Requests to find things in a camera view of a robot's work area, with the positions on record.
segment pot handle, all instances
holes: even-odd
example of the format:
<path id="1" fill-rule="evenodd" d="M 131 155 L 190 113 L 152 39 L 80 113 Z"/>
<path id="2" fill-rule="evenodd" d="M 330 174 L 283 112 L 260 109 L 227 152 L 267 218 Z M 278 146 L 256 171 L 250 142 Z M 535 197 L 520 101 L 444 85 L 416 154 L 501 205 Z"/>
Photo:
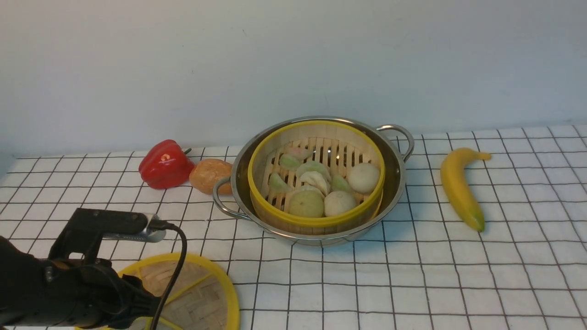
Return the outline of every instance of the pot handle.
<path id="1" fill-rule="evenodd" d="M 229 217 L 252 221 L 248 215 L 246 215 L 244 213 L 232 211 L 231 209 L 226 207 L 226 205 L 224 205 L 224 203 L 220 200 L 220 196 L 218 195 L 218 189 L 220 188 L 220 186 L 228 183 L 229 181 L 230 181 L 230 177 L 222 178 L 222 179 L 218 180 L 218 182 L 216 182 L 216 184 L 212 188 L 212 199 L 214 200 L 214 204 L 216 205 L 216 207 L 218 207 L 220 209 L 220 211 L 222 211 L 222 213 L 228 215 Z"/>
<path id="2" fill-rule="evenodd" d="M 400 132 L 401 134 L 405 135 L 408 142 L 408 147 L 406 153 L 403 155 L 404 163 L 410 158 L 411 153 L 414 151 L 414 146 L 416 143 L 414 142 L 414 137 L 407 131 L 407 129 L 399 126 L 399 125 L 382 125 L 376 128 L 376 130 L 382 132 L 384 130 L 395 130 Z"/>

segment banana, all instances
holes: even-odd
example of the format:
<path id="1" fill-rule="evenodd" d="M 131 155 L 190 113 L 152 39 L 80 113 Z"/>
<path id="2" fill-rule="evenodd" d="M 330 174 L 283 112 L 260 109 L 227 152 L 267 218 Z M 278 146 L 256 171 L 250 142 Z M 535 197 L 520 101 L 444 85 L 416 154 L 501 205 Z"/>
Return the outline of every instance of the banana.
<path id="1" fill-rule="evenodd" d="M 451 151 L 440 166 L 440 180 L 448 201 L 461 220 L 479 232 L 485 230 L 485 217 L 467 184 L 464 169 L 475 160 L 489 159 L 489 153 L 459 148 Z"/>

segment bamboo steamer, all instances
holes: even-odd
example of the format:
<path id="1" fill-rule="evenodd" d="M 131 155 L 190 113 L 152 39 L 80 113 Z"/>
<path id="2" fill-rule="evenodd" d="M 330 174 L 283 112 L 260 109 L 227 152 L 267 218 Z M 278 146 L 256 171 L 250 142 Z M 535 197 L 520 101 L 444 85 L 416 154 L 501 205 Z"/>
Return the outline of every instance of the bamboo steamer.
<path id="1" fill-rule="evenodd" d="M 372 163 L 379 171 L 377 186 L 370 194 L 355 194 L 359 204 L 354 209 L 334 217 L 305 218 L 291 215 L 291 194 L 274 193 L 269 189 L 269 176 L 278 173 L 292 188 L 302 183 L 295 175 L 279 165 L 280 157 L 289 147 L 312 151 L 308 160 L 324 164 L 331 175 L 338 173 L 346 178 L 352 166 Z M 258 217 L 267 224 L 289 233 L 324 235 L 346 231 L 371 220 L 379 210 L 385 180 L 383 156 L 377 145 L 363 132 L 343 123 L 312 120 L 284 126 L 257 146 L 248 166 L 251 201 Z"/>

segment bamboo steamer lid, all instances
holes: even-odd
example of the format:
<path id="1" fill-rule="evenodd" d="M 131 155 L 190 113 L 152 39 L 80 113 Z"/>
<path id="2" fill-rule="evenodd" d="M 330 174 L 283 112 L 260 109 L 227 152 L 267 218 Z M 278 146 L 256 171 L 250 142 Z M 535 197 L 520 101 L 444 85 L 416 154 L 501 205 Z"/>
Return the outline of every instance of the bamboo steamer lid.
<path id="1" fill-rule="evenodd" d="M 160 297 L 178 258 L 179 253 L 150 257 L 126 267 L 119 275 L 140 278 L 146 290 Z M 237 292 L 225 271 L 204 257 L 188 254 L 157 330 L 238 330 L 239 317 Z M 147 330 L 150 322 L 151 318 L 138 318 L 129 330 Z"/>

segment red bell pepper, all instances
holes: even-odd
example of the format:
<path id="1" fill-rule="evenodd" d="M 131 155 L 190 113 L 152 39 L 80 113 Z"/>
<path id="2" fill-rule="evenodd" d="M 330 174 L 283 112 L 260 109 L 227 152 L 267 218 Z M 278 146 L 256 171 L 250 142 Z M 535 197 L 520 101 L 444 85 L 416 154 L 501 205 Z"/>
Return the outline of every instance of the red bell pepper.
<path id="1" fill-rule="evenodd" d="M 139 164 L 141 179 L 153 189 L 177 187 L 190 178 L 195 164 L 174 140 L 155 145 Z"/>

